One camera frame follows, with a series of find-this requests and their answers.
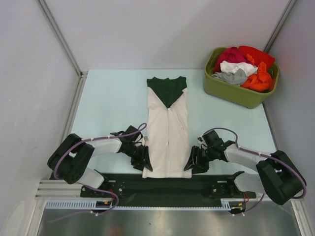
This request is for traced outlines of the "cream and green t-shirt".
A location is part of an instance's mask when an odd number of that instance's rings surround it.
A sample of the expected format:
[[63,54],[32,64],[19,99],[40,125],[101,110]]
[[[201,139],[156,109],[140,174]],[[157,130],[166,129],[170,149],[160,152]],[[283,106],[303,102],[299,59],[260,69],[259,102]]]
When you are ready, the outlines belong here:
[[147,79],[147,146],[152,169],[143,178],[191,178],[186,77]]

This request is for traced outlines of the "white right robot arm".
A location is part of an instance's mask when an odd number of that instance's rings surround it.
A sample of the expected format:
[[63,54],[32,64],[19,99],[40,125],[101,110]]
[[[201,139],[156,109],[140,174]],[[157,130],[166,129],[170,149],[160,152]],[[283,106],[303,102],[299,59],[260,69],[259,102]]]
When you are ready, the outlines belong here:
[[236,163],[255,171],[255,174],[242,171],[235,174],[227,185],[230,196],[239,197],[250,191],[265,194],[274,203],[283,205],[306,195],[307,183],[285,152],[263,153],[248,149],[238,143],[238,138],[225,142],[217,134],[217,128],[209,129],[198,140],[199,145],[191,148],[184,167],[186,171],[205,173],[214,160]]

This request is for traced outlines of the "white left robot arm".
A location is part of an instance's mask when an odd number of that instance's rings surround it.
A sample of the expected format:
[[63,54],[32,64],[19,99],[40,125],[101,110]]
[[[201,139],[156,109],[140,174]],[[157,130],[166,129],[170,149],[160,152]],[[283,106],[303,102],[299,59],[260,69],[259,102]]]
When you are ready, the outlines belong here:
[[108,193],[109,185],[102,173],[88,167],[90,160],[103,154],[123,153],[130,157],[133,168],[153,171],[149,147],[141,133],[146,126],[146,123],[137,128],[131,125],[125,131],[88,139],[69,134],[50,156],[47,166],[55,179],[91,187],[97,196],[102,197]]

